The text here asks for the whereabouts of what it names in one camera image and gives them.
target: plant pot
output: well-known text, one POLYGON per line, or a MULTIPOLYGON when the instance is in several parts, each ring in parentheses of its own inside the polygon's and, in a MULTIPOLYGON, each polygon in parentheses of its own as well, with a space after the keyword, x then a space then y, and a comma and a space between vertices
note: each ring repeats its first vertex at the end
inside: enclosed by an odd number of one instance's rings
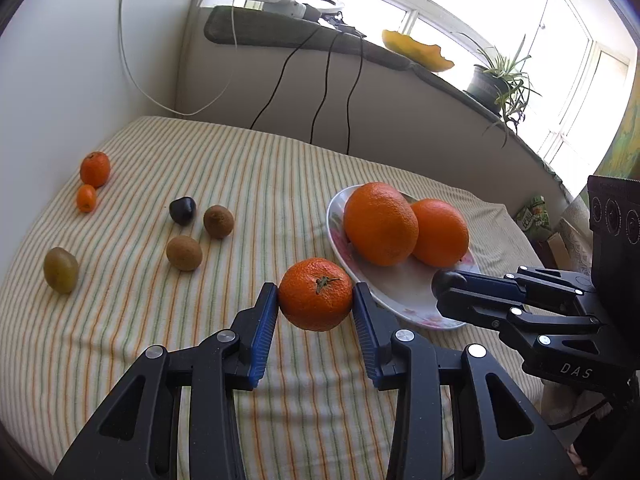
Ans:
POLYGON ((499 77, 485 73, 484 66, 474 65, 474 67, 474 76, 466 92, 482 106, 500 115, 500 106, 495 103, 495 100, 509 89, 507 83, 499 77))

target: yellow leaf-shaped dish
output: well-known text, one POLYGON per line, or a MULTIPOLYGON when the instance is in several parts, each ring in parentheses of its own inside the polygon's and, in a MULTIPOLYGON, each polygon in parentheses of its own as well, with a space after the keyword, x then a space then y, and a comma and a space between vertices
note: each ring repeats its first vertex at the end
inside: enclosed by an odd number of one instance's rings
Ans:
POLYGON ((442 57, 439 45, 425 45, 411 36, 391 30, 382 31, 382 41, 389 50, 408 57, 432 72, 444 72, 454 66, 453 61, 442 57))

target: spider plant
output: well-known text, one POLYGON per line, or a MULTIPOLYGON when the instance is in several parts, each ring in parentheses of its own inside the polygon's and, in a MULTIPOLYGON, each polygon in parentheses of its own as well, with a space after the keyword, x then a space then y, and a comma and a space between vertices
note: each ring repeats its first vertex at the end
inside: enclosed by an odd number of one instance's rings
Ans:
MULTIPOLYGON (((522 64, 531 56, 527 55, 518 59, 526 36, 522 37, 522 41, 520 42, 520 46, 518 47, 515 56, 513 56, 513 58, 509 58, 500 54, 498 49, 494 46, 490 48, 495 50, 495 56, 490 56, 488 52, 472 37, 468 36, 464 32, 460 32, 460 34, 473 41, 478 48, 478 54, 486 60, 484 72, 500 78, 506 84, 507 91, 500 93, 496 98, 495 103, 500 107, 500 116, 504 121, 504 124, 507 125, 511 123, 517 135, 518 124, 525 119, 524 111, 527 108, 527 105, 529 105, 529 97, 531 93, 533 92, 534 94, 540 95, 531 87, 529 74, 522 70, 522 64)), ((496 124, 499 124, 499 122, 490 124, 486 130, 496 124)), ((503 146, 506 144, 507 138, 508 134, 505 130, 503 146)))

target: floral plate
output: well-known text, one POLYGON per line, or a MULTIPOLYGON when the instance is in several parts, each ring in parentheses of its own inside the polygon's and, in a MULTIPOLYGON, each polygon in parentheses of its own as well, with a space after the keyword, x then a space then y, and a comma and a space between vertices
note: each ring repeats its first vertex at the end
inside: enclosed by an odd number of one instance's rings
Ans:
MULTIPOLYGON (((391 312, 410 323, 431 330, 453 330, 465 323, 442 317, 436 308, 436 299, 431 292, 431 279, 436 272, 409 256, 404 262, 380 267, 361 257, 347 239, 342 224, 344 205, 360 186, 351 186, 336 194, 326 209, 326 229, 329 242, 344 270, 356 282, 366 282, 373 298, 391 312)), ((402 193, 408 203, 417 200, 402 193)), ((456 269, 480 272, 470 251, 455 265, 456 269)))

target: power cord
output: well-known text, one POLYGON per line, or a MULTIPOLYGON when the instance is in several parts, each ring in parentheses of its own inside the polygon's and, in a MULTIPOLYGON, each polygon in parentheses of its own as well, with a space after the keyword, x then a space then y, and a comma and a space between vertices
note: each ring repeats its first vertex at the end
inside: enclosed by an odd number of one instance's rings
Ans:
POLYGON ((334 49, 335 40, 338 39, 342 33, 338 32, 334 38, 331 40, 331 44, 329 45, 329 53, 326 56, 326 67, 324 69, 324 95, 322 96, 322 101, 320 101, 320 105, 318 110, 316 110, 316 114, 314 115, 314 120, 311 121, 311 136, 309 137, 309 144, 313 145, 314 143, 314 128, 316 127, 316 119, 318 118, 318 114, 320 110, 324 106, 324 102, 326 101, 326 94, 329 89, 329 63, 331 62, 331 51, 334 49))
MULTIPOLYGON (((202 3, 203 0, 200 0, 198 3, 198 8, 200 7, 200 4, 202 3)), ((146 93, 142 88, 140 88, 140 86, 138 85, 138 83, 136 82, 135 79, 133 79, 133 75, 131 74, 131 70, 129 68, 129 63, 127 62, 127 55, 125 53, 124 50, 124 37, 122 34, 122 2, 123 0, 118 0, 118 41, 120 43, 120 53, 122 54, 122 62, 124 64, 124 68, 127 72, 127 75, 129 76, 129 78, 131 79, 133 85, 140 91, 140 93, 142 95, 144 95, 147 99, 149 99, 151 102, 153 102, 154 104, 158 105, 159 107, 161 107, 162 109, 180 115, 182 117, 190 117, 190 116, 194 116, 196 114, 199 114, 201 111, 205 110, 206 108, 209 108, 213 103, 215 103, 218 99, 220 99, 222 97, 222 94, 225 93, 226 89, 228 88, 229 84, 231 83, 232 79, 234 78, 234 74, 236 73, 236 65, 238 64, 238 38, 236 38, 236 24, 234 22, 234 6, 233 6, 233 1, 231 2, 231 32, 234 35, 234 47, 235 47, 235 52, 234 52, 234 64, 233 67, 231 69, 231 74, 229 75, 229 79, 226 82, 225 87, 222 89, 222 92, 220 92, 215 98, 213 98, 213 100, 211 100, 209 103, 205 104, 202 108, 200 108, 199 110, 196 110, 195 112, 189 113, 189 114, 183 114, 182 112, 179 112, 177 110, 173 110, 172 108, 169 108, 167 106, 164 106, 163 104, 160 104, 158 101, 156 101, 155 99, 153 99, 148 93, 146 93)))
POLYGON ((363 49, 363 36, 359 34, 360 37, 360 67, 358 68, 358 75, 356 76, 356 81, 354 81, 353 86, 351 87, 351 91, 349 92, 349 96, 347 97, 347 155, 349 155, 349 148, 351 146, 351 122, 349 120, 349 103, 351 102, 351 95, 353 91, 356 89, 358 85, 358 81, 360 81, 360 74, 362 73, 362 49, 363 49))
POLYGON ((265 104, 265 105, 264 105, 264 107, 262 108, 262 110, 260 110, 260 112, 256 115, 256 117, 255 117, 255 119, 254 119, 254 122, 252 122, 252 123, 251 123, 251 126, 249 126, 249 129, 250 129, 250 130, 253 130, 253 129, 254 129, 255 123, 257 123, 257 121, 258 121, 258 119, 260 118, 260 116, 262 115, 262 113, 263 113, 263 112, 267 109, 267 107, 271 104, 271 101, 273 101, 273 97, 276 95, 276 92, 278 91, 278 87, 280 86, 280 82, 282 81, 282 76, 284 76, 284 70, 285 70, 285 69, 286 69, 286 67, 287 67, 287 63, 289 62, 289 59, 291 59, 291 56, 293 56, 297 51, 299 51, 299 50, 304 46, 304 44, 305 44, 307 41, 309 41, 309 40, 314 36, 314 34, 315 34, 318 30, 320 30, 320 28, 321 28, 321 27, 316 28, 316 29, 315 29, 311 34, 309 34, 309 35, 306 37, 306 40, 305 40, 305 41, 303 41, 302 43, 300 43, 300 44, 299 44, 299 45, 298 45, 298 46, 293 50, 293 52, 287 56, 287 59, 285 59, 285 60, 284 60, 284 63, 283 63, 283 65, 282 65, 282 70, 280 70, 280 77, 278 78, 278 82, 276 83, 276 86, 275 86, 275 88, 273 89, 273 92, 271 93, 271 97, 269 97, 269 100, 267 101, 267 104, 265 104))
POLYGON ((562 422, 558 422, 557 424, 550 424, 549 428, 551 428, 554 431, 555 430, 561 430, 562 428, 566 428, 567 426, 570 426, 570 425, 578 422, 579 420, 584 419, 586 416, 591 415, 591 413, 597 412, 607 402, 609 402, 607 399, 602 399, 599 403, 597 403, 595 406, 591 406, 585 412, 582 412, 582 413, 580 413, 579 415, 576 415, 576 416, 572 416, 572 418, 569 418, 568 420, 564 420, 562 422))

